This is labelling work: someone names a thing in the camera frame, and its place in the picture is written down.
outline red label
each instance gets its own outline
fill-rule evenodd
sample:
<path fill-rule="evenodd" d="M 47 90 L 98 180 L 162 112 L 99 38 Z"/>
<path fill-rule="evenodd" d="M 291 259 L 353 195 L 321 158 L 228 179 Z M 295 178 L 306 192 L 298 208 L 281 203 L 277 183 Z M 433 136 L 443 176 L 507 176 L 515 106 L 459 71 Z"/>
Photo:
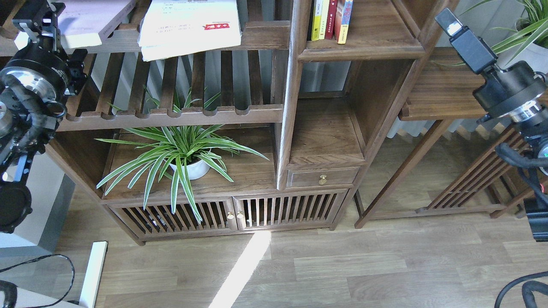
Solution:
<path fill-rule="evenodd" d="M 227 28 L 230 28 L 228 24 L 211 24 L 211 25 L 204 26 L 204 30 L 227 29 Z"/>

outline white flower pot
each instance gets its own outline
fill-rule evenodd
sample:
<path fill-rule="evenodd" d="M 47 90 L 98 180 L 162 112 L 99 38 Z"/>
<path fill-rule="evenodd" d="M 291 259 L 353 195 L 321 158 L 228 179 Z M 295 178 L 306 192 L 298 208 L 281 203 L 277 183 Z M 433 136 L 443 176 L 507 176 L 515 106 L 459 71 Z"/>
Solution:
<path fill-rule="evenodd" d="M 177 166 L 174 165 L 174 164 L 169 164 L 171 166 L 171 168 L 173 169 L 173 171 L 176 171 L 177 170 Z M 201 177 L 203 177 L 207 171 L 209 171 L 209 168 L 210 166 L 208 164 L 206 164 L 205 161 L 203 160 L 199 160 L 195 163 L 191 163 L 190 165 L 186 166 L 186 170 L 188 171 L 189 173 L 189 179 L 190 180 L 196 180 L 196 179 L 199 179 Z"/>
<path fill-rule="evenodd" d="M 518 61 L 525 61 L 535 72 L 548 72 L 548 49 L 536 44 L 529 45 L 524 51 L 518 54 L 512 61 L 509 60 L 516 53 L 519 46 L 509 49 L 499 55 L 498 65 L 506 69 Z"/>

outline drawer knob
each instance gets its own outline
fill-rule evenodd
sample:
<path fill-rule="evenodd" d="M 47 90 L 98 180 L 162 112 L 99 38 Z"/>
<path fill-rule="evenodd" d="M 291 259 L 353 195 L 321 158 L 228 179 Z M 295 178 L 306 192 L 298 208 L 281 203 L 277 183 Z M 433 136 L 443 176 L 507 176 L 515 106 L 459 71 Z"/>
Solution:
<path fill-rule="evenodd" d="M 325 183 L 327 183 L 327 175 L 320 175 L 319 176 L 319 182 L 318 182 L 320 185 L 325 185 Z"/>

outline wooden bookshelf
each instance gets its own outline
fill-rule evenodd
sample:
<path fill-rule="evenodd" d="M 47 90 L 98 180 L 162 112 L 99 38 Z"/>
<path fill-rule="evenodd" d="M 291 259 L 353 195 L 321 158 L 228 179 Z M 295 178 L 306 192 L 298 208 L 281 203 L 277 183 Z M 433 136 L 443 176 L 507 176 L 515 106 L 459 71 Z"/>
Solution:
<path fill-rule="evenodd" d="M 16 31 L 10 25 L 10 14 L 23 1 L 7 0 L 8 10 L 0 12 L 0 56 L 16 52 Z M 261 1 L 247 0 L 250 21 L 243 27 L 242 45 L 221 51 L 221 102 L 216 109 L 205 110 L 198 105 L 181 113 L 173 110 L 179 59 L 171 58 L 163 66 L 160 108 L 147 111 L 143 85 L 150 64 L 138 57 L 128 107 L 116 111 L 111 104 L 123 59 L 126 53 L 139 51 L 139 22 L 150 4 L 150 0 L 139 0 L 129 23 L 120 25 L 103 45 L 88 48 L 88 73 L 93 69 L 93 54 L 110 53 L 105 81 L 101 91 L 89 81 L 83 94 L 68 99 L 67 115 L 47 151 L 138 244 L 150 239 L 262 229 L 333 229 L 344 212 L 340 209 L 352 201 L 427 65 L 441 34 L 433 17 L 445 7 L 454 9 L 457 2 L 355 0 L 347 43 L 338 45 L 325 40 L 307 42 L 312 1 L 276 0 L 274 21 L 264 21 Z M 272 50 L 272 59 L 261 59 L 272 61 L 272 76 L 264 76 L 261 71 L 260 49 Z M 252 99 L 247 106 L 234 100 L 232 50 L 248 51 Z M 352 61 L 344 89 L 300 98 L 304 63 L 310 61 Z M 205 67 L 204 53 L 194 54 L 192 99 L 204 98 Z M 262 92 L 264 78 L 272 78 L 270 99 Z M 204 213 L 205 224 L 172 224 L 183 216 L 189 223 L 192 217 L 181 212 L 187 204 L 170 214 L 169 181 L 153 187 L 150 210 L 142 208 L 144 178 L 131 190 L 125 187 L 130 180 L 127 178 L 107 196 L 103 187 L 95 188 L 108 172 L 139 154 L 132 146 L 111 146 L 95 138 L 111 138 L 129 127 L 199 124 L 239 127 L 223 130 L 222 134 L 269 158 L 266 161 L 247 153 L 234 157 L 225 154 L 234 183 L 215 171 L 192 182 L 202 210 L 210 210 Z M 121 134 L 120 138 L 135 136 Z M 179 200 L 186 201 L 182 190 Z"/>
<path fill-rule="evenodd" d="M 3 12 L 15 12 L 25 0 L 7 0 Z M 86 48 L 89 53 L 125 53 L 140 52 L 137 44 L 139 25 L 150 5 L 150 0 L 137 0 L 137 5 L 130 14 L 129 23 L 119 25 L 112 35 L 99 46 Z M 0 56 L 13 56 L 17 52 L 14 39 L 18 30 L 12 25 L 13 15 L 0 15 Z M 290 22 L 288 20 L 250 21 L 243 25 L 242 44 L 223 50 L 260 50 L 260 49 L 288 49 Z"/>
<path fill-rule="evenodd" d="M 339 45 L 334 39 L 308 41 L 299 60 L 420 58 L 425 50 L 402 15 L 390 0 L 354 0 L 346 44 Z"/>

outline book spine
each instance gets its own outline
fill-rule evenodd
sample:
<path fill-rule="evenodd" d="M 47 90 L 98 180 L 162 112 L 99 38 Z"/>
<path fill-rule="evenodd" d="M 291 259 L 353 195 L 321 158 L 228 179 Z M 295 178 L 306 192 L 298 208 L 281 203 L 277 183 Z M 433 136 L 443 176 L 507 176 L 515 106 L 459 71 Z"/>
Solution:
<path fill-rule="evenodd" d="M 345 44 L 352 13 L 353 0 L 339 0 L 337 14 L 335 15 L 335 38 L 337 44 Z"/>
<path fill-rule="evenodd" d="M 327 10 L 326 39 L 333 38 L 333 29 L 335 28 L 336 13 L 337 13 L 337 0 L 329 0 L 329 9 Z"/>
<path fill-rule="evenodd" d="M 315 0 L 314 2 L 314 20 L 312 23 L 312 40 L 319 40 L 319 24 L 322 20 L 322 5 L 323 0 Z"/>
<path fill-rule="evenodd" d="M 323 0 L 322 3 L 322 18 L 319 22 L 319 38 L 325 39 L 326 38 L 326 30 L 327 30 L 327 15 L 329 10 L 329 2 L 331 0 Z"/>
<path fill-rule="evenodd" d="M 135 8 L 135 0 L 130 1 L 125 8 L 123 8 L 116 16 L 99 32 L 99 38 L 101 42 L 105 39 L 122 23 L 124 18 Z"/>

